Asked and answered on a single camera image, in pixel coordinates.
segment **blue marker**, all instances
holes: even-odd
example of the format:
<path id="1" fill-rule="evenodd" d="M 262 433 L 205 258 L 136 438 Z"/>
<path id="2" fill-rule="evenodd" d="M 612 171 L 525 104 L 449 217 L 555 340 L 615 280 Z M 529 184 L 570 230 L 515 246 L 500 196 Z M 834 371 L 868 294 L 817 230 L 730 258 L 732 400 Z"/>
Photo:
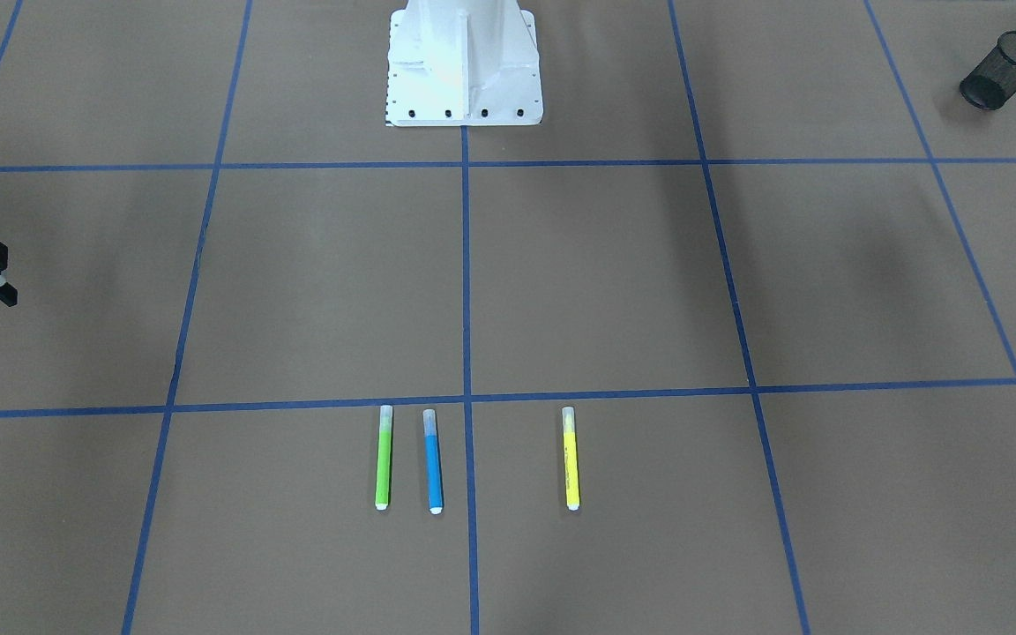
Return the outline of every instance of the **blue marker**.
<path id="1" fill-rule="evenodd" d="M 441 455 L 437 445 L 437 416 L 434 410 L 423 410 L 426 429 L 426 479 L 431 491 L 431 514 L 440 514 L 445 506 L 441 498 Z"/>

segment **marker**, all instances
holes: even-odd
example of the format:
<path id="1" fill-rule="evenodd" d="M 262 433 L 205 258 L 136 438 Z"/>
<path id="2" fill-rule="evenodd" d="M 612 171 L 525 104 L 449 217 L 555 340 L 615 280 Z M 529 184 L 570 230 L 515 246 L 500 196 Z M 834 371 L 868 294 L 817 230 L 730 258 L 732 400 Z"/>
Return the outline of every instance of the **marker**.
<path id="1" fill-rule="evenodd" d="M 431 491 L 431 514 L 441 513 L 445 503 L 441 498 L 441 457 L 437 445 L 437 415 L 434 410 L 423 410 L 423 427 L 426 430 L 426 479 Z"/>
<path id="2" fill-rule="evenodd" d="M 378 469 L 375 472 L 375 509 L 382 511 L 391 503 L 391 430 L 394 407 L 384 405 L 378 414 Z"/>
<path id="3" fill-rule="evenodd" d="M 575 441 L 575 407 L 564 407 L 564 486 L 567 487 L 567 509 L 577 511 L 578 443 Z"/>

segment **yellow marker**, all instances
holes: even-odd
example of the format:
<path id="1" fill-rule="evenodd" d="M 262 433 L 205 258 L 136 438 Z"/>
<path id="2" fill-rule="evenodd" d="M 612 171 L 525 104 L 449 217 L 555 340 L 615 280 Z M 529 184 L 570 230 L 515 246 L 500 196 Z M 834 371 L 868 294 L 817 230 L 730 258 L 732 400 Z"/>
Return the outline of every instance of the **yellow marker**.
<path id="1" fill-rule="evenodd" d="M 575 407 L 564 407 L 564 483 L 567 486 L 567 509 L 577 511 L 578 443 L 575 441 Z"/>

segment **black wire mesh cup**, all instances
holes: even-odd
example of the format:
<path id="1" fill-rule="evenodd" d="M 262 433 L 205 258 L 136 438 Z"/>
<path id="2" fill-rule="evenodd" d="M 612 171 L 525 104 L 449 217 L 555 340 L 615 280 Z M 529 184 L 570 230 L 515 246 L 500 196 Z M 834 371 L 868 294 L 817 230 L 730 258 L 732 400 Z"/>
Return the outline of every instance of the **black wire mesh cup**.
<path id="1" fill-rule="evenodd" d="M 960 81 L 959 92 L 975 108 L 985 111 L 1003 108 L 1016 92 L 1016 30 L 1001 34 L 999 45 L 974 67 L 971 75 Z"/>

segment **floor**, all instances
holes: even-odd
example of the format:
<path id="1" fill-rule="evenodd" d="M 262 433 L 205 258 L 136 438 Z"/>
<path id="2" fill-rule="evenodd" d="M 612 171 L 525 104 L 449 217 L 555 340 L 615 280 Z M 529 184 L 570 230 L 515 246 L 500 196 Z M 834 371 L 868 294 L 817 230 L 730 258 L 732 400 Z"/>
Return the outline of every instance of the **floor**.
<path id="1" fill-rule="evenodd" d="M 1016 632 L 1016 0 L 524 0 L 471 130 L 402 4 L 0 0 L 0 632 Z"/>

